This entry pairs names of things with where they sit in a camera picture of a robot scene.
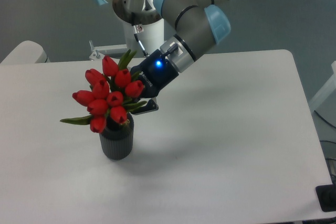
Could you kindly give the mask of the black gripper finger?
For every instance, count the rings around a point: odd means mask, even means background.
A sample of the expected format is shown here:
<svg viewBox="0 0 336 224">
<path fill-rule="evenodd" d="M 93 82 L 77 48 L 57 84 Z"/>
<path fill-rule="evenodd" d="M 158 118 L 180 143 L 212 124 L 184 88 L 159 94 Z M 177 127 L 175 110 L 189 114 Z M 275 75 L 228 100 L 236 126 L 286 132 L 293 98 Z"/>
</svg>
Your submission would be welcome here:
<svg viewBox="0 0 336 224">
<path fill-rule="evenodd" d="M 145 114 L 145 113 L 150 113 L 150 112 L 154 112 L 157 111 L 159 109 L 159 106 L 157 104 L 156 101 L 156 97 L 151 98 L 147 101 L 146 105 L 135 109 L 132 114 L 133 115 L 140 115 L 140 114 Z"/>
</svg>

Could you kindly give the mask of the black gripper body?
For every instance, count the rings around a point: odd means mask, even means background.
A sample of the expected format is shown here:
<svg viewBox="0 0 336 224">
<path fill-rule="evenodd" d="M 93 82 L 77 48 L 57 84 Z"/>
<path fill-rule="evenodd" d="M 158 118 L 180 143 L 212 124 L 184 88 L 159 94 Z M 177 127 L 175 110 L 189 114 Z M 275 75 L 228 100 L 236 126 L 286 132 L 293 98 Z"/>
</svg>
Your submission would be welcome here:
<svg viewBox="0 0 336 224">
<path fill-rule="evenodd" d="M 179 75 L 170 62 L 161 59 L 162 55 L 163 53 L 157 49 L 140 64 L 131 68 L 132 75 L 140 72 L 136 80 L 141 80 L 144 85 L 139 99 L 156 97 L 165 86 Z"/>
</svg>

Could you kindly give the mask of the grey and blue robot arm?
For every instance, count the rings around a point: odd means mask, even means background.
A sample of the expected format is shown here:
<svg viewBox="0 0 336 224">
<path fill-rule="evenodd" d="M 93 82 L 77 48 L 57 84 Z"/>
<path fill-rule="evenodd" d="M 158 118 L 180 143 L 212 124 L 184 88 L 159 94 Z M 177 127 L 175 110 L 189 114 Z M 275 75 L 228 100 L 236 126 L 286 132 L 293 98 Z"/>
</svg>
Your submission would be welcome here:
<svg viewBox="0 0 336 224">
<path fill-rule="evenodd" d="M 131 69 L 147 99 L 133 114 L 158 109 L 158 93 L 219 44 L 231 30 L 218 4 L 228 0 L 94 0 L 110 4 L 123 24 L 125 46 L 92 47 L 91 57 L 135 50 L 142 62 Z"/>
</svg>

